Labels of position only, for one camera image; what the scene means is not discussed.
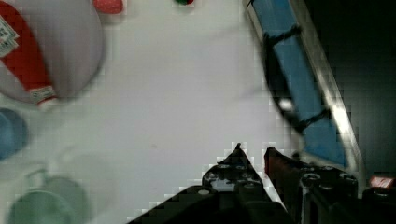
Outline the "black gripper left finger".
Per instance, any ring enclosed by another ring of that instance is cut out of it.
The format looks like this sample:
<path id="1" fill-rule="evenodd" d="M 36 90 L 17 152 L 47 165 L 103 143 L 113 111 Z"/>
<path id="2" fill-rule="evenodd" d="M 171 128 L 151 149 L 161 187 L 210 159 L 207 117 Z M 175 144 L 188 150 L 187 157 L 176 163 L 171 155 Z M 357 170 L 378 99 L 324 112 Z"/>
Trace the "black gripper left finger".
<path id="1" fill-rule="evenodd" d="M 218 161 L 202 177 L 202 187 L 230 200 L 267 200 L 263 182 L 253 168 L 242 144 Z"/>

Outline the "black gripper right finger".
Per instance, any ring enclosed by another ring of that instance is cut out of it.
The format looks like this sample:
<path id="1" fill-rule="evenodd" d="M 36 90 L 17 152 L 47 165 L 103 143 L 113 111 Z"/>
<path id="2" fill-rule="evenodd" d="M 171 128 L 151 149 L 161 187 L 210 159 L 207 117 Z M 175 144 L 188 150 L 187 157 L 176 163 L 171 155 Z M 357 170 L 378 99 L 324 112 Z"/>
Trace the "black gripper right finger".
<path id="1" fill-rule="evenodd" d="M 264 172 L 297 224 L 359 224 L 353 175 L 291 159 L 274 147 L 266 150 L 264 161 Z"/>

